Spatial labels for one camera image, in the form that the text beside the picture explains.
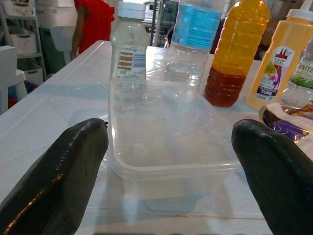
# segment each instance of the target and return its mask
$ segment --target white plastic bin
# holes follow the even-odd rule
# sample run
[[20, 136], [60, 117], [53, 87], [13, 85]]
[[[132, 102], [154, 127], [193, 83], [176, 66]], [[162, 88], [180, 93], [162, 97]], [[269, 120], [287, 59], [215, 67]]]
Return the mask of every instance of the white plastic bin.
[[40, 27], [76, 26], [77, 11], [75, 7], [55, 7], [36, 5]]
[[4, 12], [8, 16], [35, 16], [34, 0], [19, 2], [16, 0], [1, 0]]
[[9, 26], [13, 46], [18, 50], [18, 55], [37, 53], [36, 35], [18, 26]]
[[36, 4], [46, 6], [75, 6], [74, 0], [36, 0]]
[[18, 69], [24, 71], [26, 81], [40, 86], [44, 82], [43, 68], [33, 60], [23, 59], [18, 61]]

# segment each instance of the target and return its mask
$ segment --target red liquid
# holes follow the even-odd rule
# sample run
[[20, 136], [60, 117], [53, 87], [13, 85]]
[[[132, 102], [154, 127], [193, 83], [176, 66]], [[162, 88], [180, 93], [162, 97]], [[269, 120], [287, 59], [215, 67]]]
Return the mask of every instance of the red liquid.
[[204, 97], [214, 106], [230, 107], [238, 99], [245, 76], [227, 75], [211, 68]]

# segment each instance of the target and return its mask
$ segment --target bottle label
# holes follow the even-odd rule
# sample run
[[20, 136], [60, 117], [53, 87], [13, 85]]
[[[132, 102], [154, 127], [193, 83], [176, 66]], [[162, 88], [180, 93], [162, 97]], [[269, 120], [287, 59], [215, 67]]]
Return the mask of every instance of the bottle label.
[[220, 12], [180, 4], [172, 41], [181, 46], [210, 50], [220, 18]]
[[313, 89], [313, 62], [301, 60], [291, 82], [299, 87]]
[[277, 47], [273, 51], [256, 94], [258, 100], [274, 101], [293, 56], [294, 50], [289, 47]]
[[146, 48], [124, 45], [115, 78], [146, 79]]

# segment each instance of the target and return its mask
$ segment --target purple wrapper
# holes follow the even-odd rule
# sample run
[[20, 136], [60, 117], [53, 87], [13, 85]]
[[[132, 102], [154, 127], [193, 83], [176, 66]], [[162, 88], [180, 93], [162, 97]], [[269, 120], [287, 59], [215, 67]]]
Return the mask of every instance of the purple wrapper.
[[277, 132], [287, 136], [288, 138], [293, 140], [295, 143], [297, 143], [299, 140], [303, 139], [304, 137], [306, 137], [309, 134], [308, 131], [306, 131], [306, 130], [298, 127], [298, 126], [295, 126], [288, 121], [278, 120], [275, 122], [270, 122], [268, 120], [267, 115], [263, 116], [263, 121], [264, 121], [266, 126], [268, 126], [269, 128], [271, 128], [274, 131], [277, 131]]

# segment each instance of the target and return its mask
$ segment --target blue bottle label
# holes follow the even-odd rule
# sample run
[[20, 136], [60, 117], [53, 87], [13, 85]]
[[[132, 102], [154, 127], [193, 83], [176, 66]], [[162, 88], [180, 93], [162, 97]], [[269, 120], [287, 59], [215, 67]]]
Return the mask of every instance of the blue bottle label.
[[181, 46], [210, 50], [220, 18], [220, 12], [181, 4], [172, 41]]

